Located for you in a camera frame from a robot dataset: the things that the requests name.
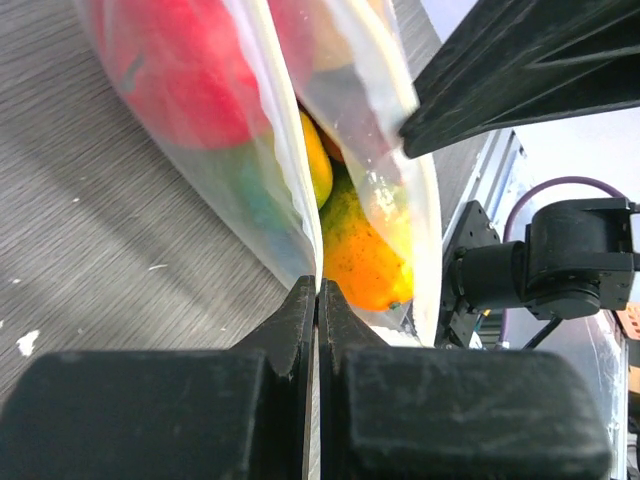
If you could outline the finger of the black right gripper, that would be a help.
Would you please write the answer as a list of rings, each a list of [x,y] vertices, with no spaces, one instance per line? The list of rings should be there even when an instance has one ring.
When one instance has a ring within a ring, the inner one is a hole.
[[[639,104],[637,0],[479,1],[414,82],[410,158],[490,130]]]

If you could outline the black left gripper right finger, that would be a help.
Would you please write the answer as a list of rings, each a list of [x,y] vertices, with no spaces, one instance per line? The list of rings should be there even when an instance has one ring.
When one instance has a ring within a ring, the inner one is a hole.
[[[328,280],[317,307],[322,478],[608,477],[606,428],[562,357],[393,347]]]

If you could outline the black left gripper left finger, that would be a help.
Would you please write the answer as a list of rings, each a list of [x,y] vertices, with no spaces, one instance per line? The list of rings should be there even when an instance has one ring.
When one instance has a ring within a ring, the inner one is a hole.
[[[316,285],[231,348],[43,355],[1,413],[5,479],[303,479]]]

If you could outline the clear polka dot zip bag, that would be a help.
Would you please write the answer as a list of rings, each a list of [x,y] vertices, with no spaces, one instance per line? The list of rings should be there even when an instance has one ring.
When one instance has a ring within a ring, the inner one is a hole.
[[[102,67],[91,1],[81,24]],[[314,195],[299,111],[313,121],[334,171],[345,169],[371,225],[388,237],[389,220],[373,211],[409,212],[413,297],[387,311],[351,305],[388,343],[435,343],[442,278],[442,227],[431,155],[407,157],[401,123],[418,106],[393,4],[389,1],[220,1],[235,24],[241,52],[258,82],[266,130],[219,149],[178,146],[151,134],[215,213],[285,286],[323,276],[320,209]]]

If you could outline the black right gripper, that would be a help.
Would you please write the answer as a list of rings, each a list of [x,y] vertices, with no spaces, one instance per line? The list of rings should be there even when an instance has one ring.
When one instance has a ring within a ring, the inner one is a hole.
[[[566,200],[539,210],[522,241],[503,242],[468,202],[443,255],[435,345],[466,348],[478,315],[525,308],[538,320],[619,311],[639,299],[639,206]]]

